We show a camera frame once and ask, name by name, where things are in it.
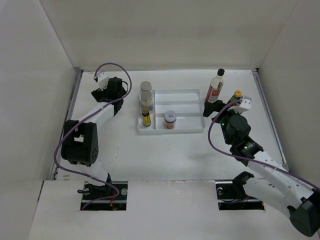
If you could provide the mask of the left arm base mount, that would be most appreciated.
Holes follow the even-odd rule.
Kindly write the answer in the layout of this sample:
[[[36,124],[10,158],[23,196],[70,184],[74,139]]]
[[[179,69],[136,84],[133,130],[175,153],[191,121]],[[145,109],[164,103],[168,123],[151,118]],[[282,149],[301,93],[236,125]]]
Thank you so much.
[[[128,182],[116,181],[112,184],[117,191],[107,185],[93,185],[85,182],[82,189],[77,192],[81,195],[81,211],[125,211],[127,209]]]

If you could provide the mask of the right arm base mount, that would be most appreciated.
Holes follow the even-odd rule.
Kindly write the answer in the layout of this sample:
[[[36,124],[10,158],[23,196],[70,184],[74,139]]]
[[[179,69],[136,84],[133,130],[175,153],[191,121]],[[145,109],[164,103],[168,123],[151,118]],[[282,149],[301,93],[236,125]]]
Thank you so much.
[[[218,209],[220,211],[259,210],[264,211],[264,203],[245,193],[244,185],[254,175],[242,172],[232,180],[218,180],[215,182]]]

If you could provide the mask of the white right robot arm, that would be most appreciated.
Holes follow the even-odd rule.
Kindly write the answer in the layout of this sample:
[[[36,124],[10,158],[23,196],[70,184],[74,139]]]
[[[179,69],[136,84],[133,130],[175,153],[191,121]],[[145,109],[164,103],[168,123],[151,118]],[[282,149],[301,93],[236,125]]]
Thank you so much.
[[[232,183],[238,198],[256,198],[285,215],[294,228],[306,237],[320,229],[320,188],[278,164],[250,136],[251,126],[242,115],[249,111],[252,99],[240,96],[230,103],[205,101],[203,116],[216,116],[212,123],[221,127],[224,142],[230,146],[226,156],[235,158],[262,177],[244,171]]]

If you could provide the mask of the tall soy sauce bottle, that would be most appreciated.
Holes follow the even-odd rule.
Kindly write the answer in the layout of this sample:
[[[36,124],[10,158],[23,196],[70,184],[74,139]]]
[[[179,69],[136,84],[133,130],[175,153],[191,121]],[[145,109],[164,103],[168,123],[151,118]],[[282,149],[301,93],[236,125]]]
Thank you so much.
[[[206,94],[206,98],[205,98],[206,102],[213,104],[218,100],[222,87],[224,85],[224,81],[223,81],[224,74],[225,74],[225,70],[223,68],[220,68],[217,71],[216,77],[214,77],[211,80],[207,94]]]

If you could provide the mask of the silver-lid jar blue label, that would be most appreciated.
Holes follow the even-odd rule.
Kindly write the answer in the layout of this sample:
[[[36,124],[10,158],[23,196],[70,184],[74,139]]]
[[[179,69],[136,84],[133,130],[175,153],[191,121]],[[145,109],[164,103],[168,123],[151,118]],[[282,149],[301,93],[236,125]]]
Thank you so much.
[[[140,84],[140,91],[141,92],[151,92],[152,91],[152,84],[149,81],[143,81]]]

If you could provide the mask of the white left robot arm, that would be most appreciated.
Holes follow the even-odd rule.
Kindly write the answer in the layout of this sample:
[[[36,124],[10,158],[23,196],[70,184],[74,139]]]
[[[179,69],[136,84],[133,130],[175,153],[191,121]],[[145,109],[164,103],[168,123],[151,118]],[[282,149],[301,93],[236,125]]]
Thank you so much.
[[[122,108],[123,96],[127,90],[125,82],[118,77],[99,77],[98,88],[91,92],[96,100],[95,107],[76,120],[67,120],[61,145],[61,157],[71,166],[60,166],[64,172],[87,177],[91,184],[96,184],[95,193],[100,199],[112,195],[111,177],[98,161],[98,129],[113,118]]]

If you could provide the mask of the small gold-cap bottle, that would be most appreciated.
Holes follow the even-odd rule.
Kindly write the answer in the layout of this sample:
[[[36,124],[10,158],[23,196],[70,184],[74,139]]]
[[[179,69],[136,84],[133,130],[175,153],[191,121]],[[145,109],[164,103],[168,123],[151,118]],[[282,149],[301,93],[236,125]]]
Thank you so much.
[[[148,106],[142,107],[142,124],[145,127],[149,127],[151,125],[151,117]]]

